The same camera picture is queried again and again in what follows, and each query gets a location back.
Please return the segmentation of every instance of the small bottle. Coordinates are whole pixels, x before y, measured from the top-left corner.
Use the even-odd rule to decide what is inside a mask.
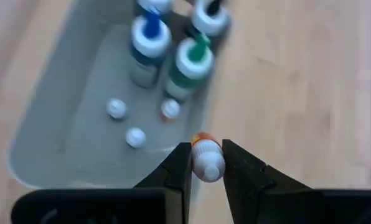
[[[208,133],[197,133],[192,137],[192,171],[208,183],[223,177],[225,161],[220,144]]]
[[[180,105],[176,100],[168,99],[162,103],[161,119],[164,122],[175,120],[180,114]]]
[[[184,39],[177,48],[176,61],[170,72],[166,92],[183,101],[203,84],[214,67],[214,55],[209,40],[200,34],[196,40]]]
[[[106,105],[107,113],[114,119],[122,119],[126,115],[126,104],[116,98],[111,98]]]
[[[173,0],[137,0],[134,10],[135,17],[146,15],[152,7],[159,11],[162,21],[167,22],[172,13]]]
[[[144,146],[146,135],[139,128],[130,128],[126,132],[126,142],[133,148],[137,149]]]
[[[193,38],[196,38],[200,33],[206,34],[210,39],[210,48],[216,54],[228,33],[230,24],[230,13],[222,5],[222,0],[211,2],[198,0],[185,32]]]
[[[151,88],[159,78],[172,35],[155,8],[137,17],[131,26],[130,77],[140,87]]]

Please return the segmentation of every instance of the wooden surface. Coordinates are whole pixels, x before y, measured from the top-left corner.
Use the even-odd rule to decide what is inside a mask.
[[[5,150],[70,5],[10,1],[27,3],[0,3],[0,22],[12,15],[0,24],[0,223],[29,191],[7,173]],[[218,59],[207,130],[312,187],[371,188],[371,0],[228,7],[233,31]],[[23,35],[10,28],[17,26],[27,28]],[[192,216],[193,223],[232,222],[222,181],[202,186]]]

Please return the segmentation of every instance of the bottle label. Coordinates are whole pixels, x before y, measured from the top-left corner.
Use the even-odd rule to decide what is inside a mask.
[[[154,65],[143,65],[133,58],[131,76],[137,85],[149,87],[156,81],[157,68]]]
[[[172,79],[169,79],[166,85],[167,93],[178,100],[184,100],[185,98],[187,98],[187,96],[192,93],[192,90],[193,89],[179,87],[172,81]]]

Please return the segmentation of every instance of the green nozzle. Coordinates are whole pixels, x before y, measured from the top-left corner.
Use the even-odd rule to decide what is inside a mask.
[[[195,45],[188,52],[190,61],[200,62],[204,58],[209,44],[210,41],[205,34],[198,35],[195,40]]]

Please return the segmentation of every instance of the blue nozzle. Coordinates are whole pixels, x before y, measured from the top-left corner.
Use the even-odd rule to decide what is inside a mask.
[[[161,32],[159,11],[155,7],[150,8],[150,10],[146,12],[146,19],[147,24],[144,27],[143,33],[148,39],[153,39]]]

